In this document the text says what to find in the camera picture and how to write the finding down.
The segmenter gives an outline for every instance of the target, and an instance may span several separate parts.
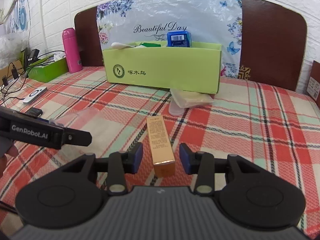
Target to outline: red plaid fabric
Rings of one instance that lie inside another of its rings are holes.
[[[29,80],[19,97],[44,84]],[[244,80],[221,78],[220,90],[212,106],[186,109],[182,117],[169,115],[171,95],[167,91],[110,84],[104,68],[88,67],[66,74],[47,84],[48,91],[33,107],[41,108],[43,118],[59,118],[86,108],[98,109],[85,122],[72,127],[92,132],[89,147],[65,146],[60,151],[18,142],[19,156],[10,159],[0,179],[2,201],[14,205],[15,196],[27,183],[64,165],[82,153],[105,157],[128,150],[140,141],[144,156],[139,172],[126,175],[127,184],[194,186],[195,176],[186,175],[179,160],[179,144],[193,151],[206,151],[217,158],[239,154],[300,188],[307,200],[299,227],[311,238],[320,233],[320,111],[313,100],[292,91]],[[8,107],[25,112],[14,99]],[[161,114],[176,158],[176,173],[157,178],[152,166],[146,117]],[[105,174],[98,175],[101,186]],[[217,174],[216,188],[225,186]],[[1,228],[12,233],[17,219],[0,212]]]

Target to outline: brown headboard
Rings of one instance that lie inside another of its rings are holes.
[[[252,81],[294,91],[306,43],[305,20],[296,12],[264,0],[242,0],[242,10],[240,65],[246,76]],[[94,7],[75,16],[84,66],[103,66],[96,11]]]

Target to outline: human hand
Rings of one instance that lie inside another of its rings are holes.
[[[19,151],[14,145],[12,145],[10,149],[7,150],[6,154],[12,157],[17,157],[19,154]],[[0,158],[0,178],[3,176],[3,172],[6,167],[7,167],[7,157],[3,155],[3,157]]]

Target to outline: pink thermos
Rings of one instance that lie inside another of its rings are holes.
[[[74,28],[68,28],[62,32],[62,42],[66,53],[69,72],[74,73],[82,70],[76,31]]]

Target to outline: green tray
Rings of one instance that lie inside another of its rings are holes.
[[[219,89],[221,46],[193,42],[192,48],[105,49],[102,54],[108,82],[215,94]]]
[[[29,67],[33,65],[38,65],[44,62],[47,58],[38,60],[37,62],[30,64]],[[36,66],[33,67],[29,72],[29,78],[33,80],[37,80],[40,82],[47,83],[59,76],[61,76],[64,73],[67,73],[68,70],[68,64],[66,58],[60,59],[56,62],[52,62],[51,64],[47,66]]]

